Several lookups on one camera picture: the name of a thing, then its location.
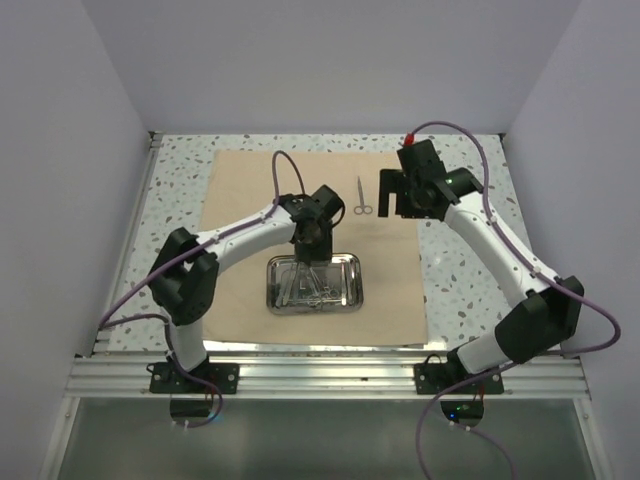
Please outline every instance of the white speckled surface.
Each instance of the white speckled surface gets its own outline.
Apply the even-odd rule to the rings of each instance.
[[[466,138],[459,135],[429,137],[448,168],[464,166],[481,176],[478,154]],[[172,230],[180,226],[194,232],[198,230],[216,150],[283,149],[292,154],[296,151],[384,152],[397,150],[401,139],[400,135],[164,136],[121,292],[145,276]],[[500,141],[494,135],[480,135],[479,140],[489,159],[492,202],[528,245]],[[457,234],[437,221],[416,221],[416,224],[424,290],[428,299],[427,348],[448,350],[492,328],[508,311],[508,306],[495,280]],[[156,310],[146,290],[134,297],[116,316],[120,318]],[[110,351],[162,351],[164,348],[161,325],[154,321],[116,328],[108,346]]]

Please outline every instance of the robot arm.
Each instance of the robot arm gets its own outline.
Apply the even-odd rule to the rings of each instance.
[[[524,363],[575,333],[580,304],[558,293],[531,273],[504,245],[488,218],[498,221],[509,239],[536,273],[578,295],[584,289],[575,277],[561,279],[538,260],[502,221],[495,209],[487,215],[482,186],[467,169],[447,172],[431,141],[398,151],[402,170],[380,172],[378,216],[389,214],[389,195],[396,195],[395,213],[403,218],[430,218],[445,222],[476,252],[497,280],[511,311],[492,332],[447,354],[443,386],[508,361]]]
[[[202,317],[213,303],[217,278],[245,258],[285,243],[294,244],[297,261],[330,261],[331,219],[343,208],[340,197],[323,185],[311,196],[283,195],[275,209],[270,204],[226,227],[195,235],[180,228],[169,235],[152,272],[198,245],[209,244],[149,284],[153,300],[171,318],[171,344],[184,370],[193,372],[208,359],[202,343]]]

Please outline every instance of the beige mat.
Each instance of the beige mat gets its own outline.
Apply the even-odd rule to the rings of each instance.
[[[200,229],[236,222],[273,199],[271,152],[216,154]],[[378,218],[378,175],[398,168],[394,153],[293,153],[308,194],[329,185],[347,212],[334,230],[334,252],[355,254],[363,273],[364,305],[357,312],[276,316],[266,306],[266,266],[280,245],[240,262],[218,279],[213,306],[204,318],[206,340],[305,345],[409,345],[427,341],[416,222]],[[282,193],[298,193],[293,169],[278,160]],[[357,177],[371,215],[355,215]]]

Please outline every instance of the wall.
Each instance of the wall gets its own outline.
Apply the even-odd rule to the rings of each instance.
[[[0,478],[33,479],[95,331],[147,134],[76,0],[0,2]]]
[[[148,129],[504,132],[579,0],[83,0]]]
[[[532,243],[617,314],[622,340],[584,357],[617,478],[639,478],[640,3],[584,0],[507,134]],[[610,335],[590,311],[575,343]]]

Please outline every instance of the metal tray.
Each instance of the metal tray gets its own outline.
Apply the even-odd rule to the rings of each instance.
[[[363,301],[355,255],[338,253],[330,263],[311,266],[280,256],[267,265],[267,307],[276,315],[353,312]]]

